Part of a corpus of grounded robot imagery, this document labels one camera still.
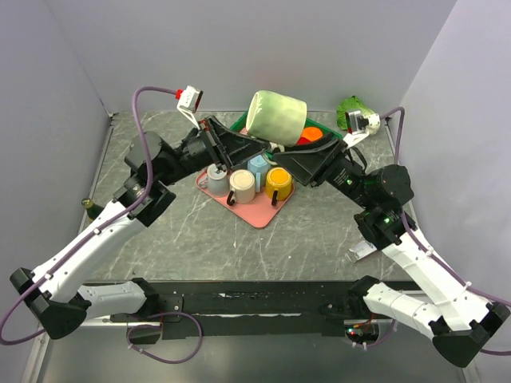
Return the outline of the light blue mug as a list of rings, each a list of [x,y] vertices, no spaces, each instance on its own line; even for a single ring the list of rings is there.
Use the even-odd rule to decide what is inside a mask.
[[[248,171],[255,178],[255,191],[260,192],[265,186],[266,177],[271,165],[262,155],[255,156],[248,161]]]

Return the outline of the yellow mug black handle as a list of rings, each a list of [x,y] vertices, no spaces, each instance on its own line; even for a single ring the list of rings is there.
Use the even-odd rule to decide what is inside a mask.
[[[279,201],[284,201],[290,194],[293,186],[292,176],[284,168],[271,168],[266,177],[265,193],[275,206]]]

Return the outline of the cream mug black handle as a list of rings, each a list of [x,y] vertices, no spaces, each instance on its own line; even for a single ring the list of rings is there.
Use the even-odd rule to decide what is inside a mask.
[[[250,203],[255,198],[256,182],[254,175],[245,169],[234,171],[229,178],[230,190],[227,197],[227,205],[234,206],[236,203]]]

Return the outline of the grey mug pink rim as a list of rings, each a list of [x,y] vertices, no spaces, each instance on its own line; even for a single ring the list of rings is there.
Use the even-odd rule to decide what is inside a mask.
[[[215,164],[211,164],[205,173],[198,179],[198,185],[207,189],[214,197],[224,197],[230,192],[228,173]]]

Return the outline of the light green mug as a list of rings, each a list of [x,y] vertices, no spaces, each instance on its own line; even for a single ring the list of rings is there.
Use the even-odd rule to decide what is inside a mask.
[[[307,103],[268,90],[257,91],[248,108],[245,128],[250,136],[294,146],[307,119]]]

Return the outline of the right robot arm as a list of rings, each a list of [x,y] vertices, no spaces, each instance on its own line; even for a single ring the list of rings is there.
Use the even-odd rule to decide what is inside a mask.
[[[448,266],[406,214],[414,196],[405,167],[368,172],[354,144],[333,134],[276,149],[272,159],[302,185],[329,183],[362,208],[354,219],[363,238],[398,264],[427,296],[410,297],[366,276],[351,288],[351,313],[381,314],[429,338],[452,365],[465,368],[510,316],[510,305],[473,288]]]

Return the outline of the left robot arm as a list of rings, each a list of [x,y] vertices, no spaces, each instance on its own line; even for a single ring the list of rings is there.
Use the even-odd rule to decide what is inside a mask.
[[[130,177],[101,214],[57,255],[34,268],[17,269],[10,281],[53,340],[84,321],[110,314],[153,318],[159,294],[142,278],[117,285],[85,286],[108,256],[154,223],[176,198],[168,186],[214,164],[232,170],[267,151],[270,143],[225,128],[215,117],[193,128],[177,148],[155,132],[134,139],[125,163]]]

